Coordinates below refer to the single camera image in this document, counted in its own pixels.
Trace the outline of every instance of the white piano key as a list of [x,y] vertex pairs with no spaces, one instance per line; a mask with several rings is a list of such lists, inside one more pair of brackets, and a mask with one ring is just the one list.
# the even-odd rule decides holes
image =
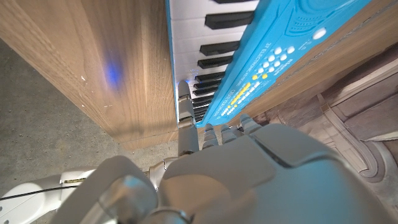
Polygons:
[[200,46],[202,45],[238,41],[241,40],[242,35],[243,32],[238,32],[233,34],[212,35],[189,39],[172,39],[173,53],[179,54],[186,52],[198,52],[200,50]]
[[207,14],[254,11],[259,1],[218,4],[212,0],[170,0],[172,20],[196,19]]
[[185,21],[171,21],[171,24],[172,37],[174,40],[244,32],[247,27],[247,25],[245,25],[226,29],[212,30],[205,25],[205,18],[189,19]]
[[180,65],[186,65],[186,64],[198,63],[198,60],[231,56],[233,54],[234,54],[234,52],[228,52],[225,54],[206,56],[206,55],[200,53],[199,51],[197,51],[197,52],[190,52],[190,53],[173,54],[173,58],[176,61],[176,63],[178,62],[178,64],[180,64]]

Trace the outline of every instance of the blue toy keyboard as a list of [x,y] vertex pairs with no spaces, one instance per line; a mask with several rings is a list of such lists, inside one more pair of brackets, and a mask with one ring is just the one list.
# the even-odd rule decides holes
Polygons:
[[227,123],[369,1],[166,0],[175,102],[185,80],[197,127]]

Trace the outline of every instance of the wood grain surface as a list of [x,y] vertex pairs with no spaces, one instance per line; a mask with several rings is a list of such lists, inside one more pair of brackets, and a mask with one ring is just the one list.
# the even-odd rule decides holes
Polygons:
[[4,0],[0,37],[118,142],[152,137],[126,148],[177,129],[164,1]]
[[[242,113],[260,114],[398,42],[395,2],[373,0]],[[0,38],[126,149],[177,138],[163,0],[1,0]]]

